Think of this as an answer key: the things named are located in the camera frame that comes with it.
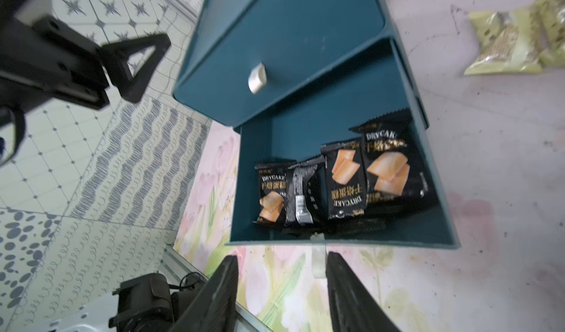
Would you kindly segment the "black cookie packet one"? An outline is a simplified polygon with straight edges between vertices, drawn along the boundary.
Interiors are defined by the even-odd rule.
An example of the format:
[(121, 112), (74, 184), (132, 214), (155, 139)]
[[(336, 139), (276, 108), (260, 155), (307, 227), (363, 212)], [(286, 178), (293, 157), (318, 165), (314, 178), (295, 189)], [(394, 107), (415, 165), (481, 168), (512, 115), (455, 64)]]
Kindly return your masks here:
[(296, 160), (282, 159), (255, 165), (260, 189), (260, 213), (255, 222), (258, 226), (281, 228), (284, 225), (288, 185), (286, 170), (296, 163)]

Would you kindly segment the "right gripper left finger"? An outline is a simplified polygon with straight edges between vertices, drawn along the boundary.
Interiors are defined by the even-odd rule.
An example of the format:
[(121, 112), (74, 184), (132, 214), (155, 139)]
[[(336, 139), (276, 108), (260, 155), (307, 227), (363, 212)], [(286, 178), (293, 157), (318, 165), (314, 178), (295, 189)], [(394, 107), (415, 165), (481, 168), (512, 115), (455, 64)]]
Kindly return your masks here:
[(171, 331), (234, 331), (238, 259), (226, 256), (205, 283), (172, 295), (175, 322)]

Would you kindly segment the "black cookie packet four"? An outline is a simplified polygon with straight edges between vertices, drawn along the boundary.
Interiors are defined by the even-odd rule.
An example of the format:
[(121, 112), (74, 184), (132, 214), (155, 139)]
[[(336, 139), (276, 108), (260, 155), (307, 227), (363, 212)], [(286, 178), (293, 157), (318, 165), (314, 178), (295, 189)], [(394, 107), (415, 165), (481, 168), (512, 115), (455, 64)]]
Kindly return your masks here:
[(403, 213), (437, 202), (412, 122), (411, 111), (401, 109), (350, 128), (360, 134), (369, 214)]

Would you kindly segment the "green cookie packet two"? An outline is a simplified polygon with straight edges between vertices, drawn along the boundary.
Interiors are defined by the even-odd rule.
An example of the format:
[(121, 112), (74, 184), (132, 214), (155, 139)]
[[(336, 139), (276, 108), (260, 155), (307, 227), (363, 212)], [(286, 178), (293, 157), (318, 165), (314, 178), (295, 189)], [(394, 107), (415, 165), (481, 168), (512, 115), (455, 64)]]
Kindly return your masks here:
[(564, 67), (564, 0), (535, 0), (539, 22), (539, 58), (547, 67)]

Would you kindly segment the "teal drawer cabinet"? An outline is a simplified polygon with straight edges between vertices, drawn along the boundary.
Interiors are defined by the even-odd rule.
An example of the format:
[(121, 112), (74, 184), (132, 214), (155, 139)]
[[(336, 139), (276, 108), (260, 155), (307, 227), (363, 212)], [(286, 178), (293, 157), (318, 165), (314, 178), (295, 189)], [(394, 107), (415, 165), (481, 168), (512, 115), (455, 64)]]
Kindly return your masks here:
[(386, 0), (204, 0), (175, 89), (238, 26), (269, 33), (291, 26), (349, 28), (363, 22), (383, 29), (376, 42), (391, 23)]

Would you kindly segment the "green cookie packet one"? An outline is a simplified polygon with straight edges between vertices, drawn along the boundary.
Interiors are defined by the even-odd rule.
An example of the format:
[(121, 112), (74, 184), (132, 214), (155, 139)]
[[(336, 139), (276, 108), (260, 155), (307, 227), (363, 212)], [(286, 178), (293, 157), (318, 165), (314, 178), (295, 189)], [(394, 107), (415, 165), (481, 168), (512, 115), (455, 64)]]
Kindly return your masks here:
[(466, 76), (542, 72), (539, 24), (530, 8), (472, 11), (468, 19), (475, 29), (480, 52), (466, 68)]

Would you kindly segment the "black cookie packet three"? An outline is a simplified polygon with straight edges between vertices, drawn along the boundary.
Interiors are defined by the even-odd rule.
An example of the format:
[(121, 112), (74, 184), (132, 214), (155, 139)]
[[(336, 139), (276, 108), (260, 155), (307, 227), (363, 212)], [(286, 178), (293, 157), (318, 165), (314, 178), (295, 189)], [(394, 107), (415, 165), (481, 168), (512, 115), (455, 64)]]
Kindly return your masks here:
[(364, 215), (366, 176), (360, 138), (321, 146), (325, 157), (328, 219), (344, 220)]

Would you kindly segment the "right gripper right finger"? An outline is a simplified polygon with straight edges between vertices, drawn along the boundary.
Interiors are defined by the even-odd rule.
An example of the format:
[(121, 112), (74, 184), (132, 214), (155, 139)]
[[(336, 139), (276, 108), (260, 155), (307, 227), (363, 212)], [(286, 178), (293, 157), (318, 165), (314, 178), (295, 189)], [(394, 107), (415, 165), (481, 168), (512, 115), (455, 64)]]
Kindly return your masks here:
[(330, 317), (334, 331), (398, 331), (341, 254), (326, 264)]

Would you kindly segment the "black cookie packet two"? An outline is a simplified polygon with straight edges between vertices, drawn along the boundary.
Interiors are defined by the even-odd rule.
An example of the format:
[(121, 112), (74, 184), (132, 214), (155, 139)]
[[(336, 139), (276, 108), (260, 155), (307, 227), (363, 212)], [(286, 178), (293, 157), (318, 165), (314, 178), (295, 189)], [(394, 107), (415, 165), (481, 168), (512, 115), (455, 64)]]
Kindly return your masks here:
[(285, 169), (285, 227), (314, 227), (322, 224), (321, 181), (323, 155), (296, 162)]

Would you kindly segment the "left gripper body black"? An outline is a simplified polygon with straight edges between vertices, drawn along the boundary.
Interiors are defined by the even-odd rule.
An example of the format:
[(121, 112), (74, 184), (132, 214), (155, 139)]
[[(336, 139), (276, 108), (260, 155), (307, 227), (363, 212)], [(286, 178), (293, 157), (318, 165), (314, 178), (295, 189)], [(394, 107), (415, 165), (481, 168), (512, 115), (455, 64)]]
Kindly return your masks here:
[(93, 110), (110, 104), (100, 46), (45, 15), (1, 28), (1, 107), (30, 112), (51, 99)]

